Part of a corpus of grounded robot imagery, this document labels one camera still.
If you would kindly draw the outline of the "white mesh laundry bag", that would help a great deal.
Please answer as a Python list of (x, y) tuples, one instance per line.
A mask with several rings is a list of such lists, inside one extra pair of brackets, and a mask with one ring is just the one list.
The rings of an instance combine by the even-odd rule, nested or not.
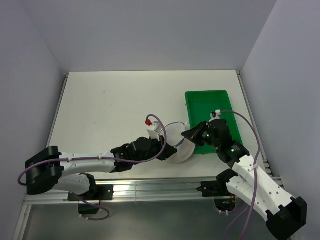
[(186, 162), (194, 153), (196, 145), (182, 136), (182, 133), (190, 130), (190, 122), (176, 121), (165, 126), (167, 143), (177, 152), (167, 159), (173, 164)]

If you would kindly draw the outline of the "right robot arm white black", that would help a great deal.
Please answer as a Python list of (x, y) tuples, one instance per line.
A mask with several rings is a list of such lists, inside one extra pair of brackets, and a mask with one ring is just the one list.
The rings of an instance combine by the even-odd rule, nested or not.
[(181, 134), (196, 146), (215, 148), (219, 159), (228, 165), (215, 181), (203, 181), (197, 188), (204, 197), (235, 195), (265, 220), (270, 233), (278, 240), (287, 240), (307, 223), (307, 203), (278, 185), (250, 152), (233, 140), (224, 119), (202, 121)]

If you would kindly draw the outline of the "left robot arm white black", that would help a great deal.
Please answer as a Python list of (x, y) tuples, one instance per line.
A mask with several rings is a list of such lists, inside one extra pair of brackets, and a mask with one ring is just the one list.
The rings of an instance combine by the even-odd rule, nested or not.
[(140, 137), (106, 153), (93, 155), (60, 152), (57, 146), (49, 146), (25, 162), (28, 195), (40, 195), (51, 190), (72, 192), (91, 200), (98, 188), (93, 173), (122, 173), (133, 166), (152, 160), (165, 161), (177, 153), (177, 149), (159, 139)]

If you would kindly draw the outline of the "green plastic tray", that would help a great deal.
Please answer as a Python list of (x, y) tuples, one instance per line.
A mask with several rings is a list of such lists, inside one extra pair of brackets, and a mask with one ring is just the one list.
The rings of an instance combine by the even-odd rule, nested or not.
[[(187, 91), (184, 96), (191, 128), (196, 127), (202, 121), (209, 121), (210, 114), (216, 110), (233, 111), (226, 90)], [(221, 112), (220, 118), (227, 121), (232, 139), (242, 144), (235, 116), (232, 113)], [(216, 150), (208, 145), (196, 146), (194, 153), (198, 155), (213, 154), (216, 153)]]

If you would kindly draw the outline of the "aluminium mounting rail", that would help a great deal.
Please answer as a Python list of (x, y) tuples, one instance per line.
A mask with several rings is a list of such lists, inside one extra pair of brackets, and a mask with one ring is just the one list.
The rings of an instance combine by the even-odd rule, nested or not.
[[(112, 200), (103, 203), (121, 202), (162, 202), (183, 200), (205, 200), (196, 190), (201, 182), (215, 181), (216, 177), (134, 179), (134, 180), (97, 180), (98, 186), (113, 185)], [(68, 193), (52, 190), (40, 195), (25, 195), (24, 205), (75, 204), (68, 201)]]

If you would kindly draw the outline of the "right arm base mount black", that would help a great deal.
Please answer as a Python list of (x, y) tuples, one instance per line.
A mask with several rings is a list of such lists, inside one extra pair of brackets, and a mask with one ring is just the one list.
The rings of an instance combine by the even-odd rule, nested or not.
[(196, 190), (200, 192), (204, 198), (231, 197), (236, 192), (236, 189), (241, 191), (248, 186), (244, 181), (238, 181), (237, 178), (235, 178), (235, 181), (230, 179), (228, 182), (223, 180), (202, 181)]

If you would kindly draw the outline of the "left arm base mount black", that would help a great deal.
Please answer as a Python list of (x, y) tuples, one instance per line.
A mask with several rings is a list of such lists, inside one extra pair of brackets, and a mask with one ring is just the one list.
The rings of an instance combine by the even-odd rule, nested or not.
[(78, 195), (85, 201), (111, 201), (113, 199), (114, 186), (112, 184), (100, 184), (91, 187), (84, 194)]

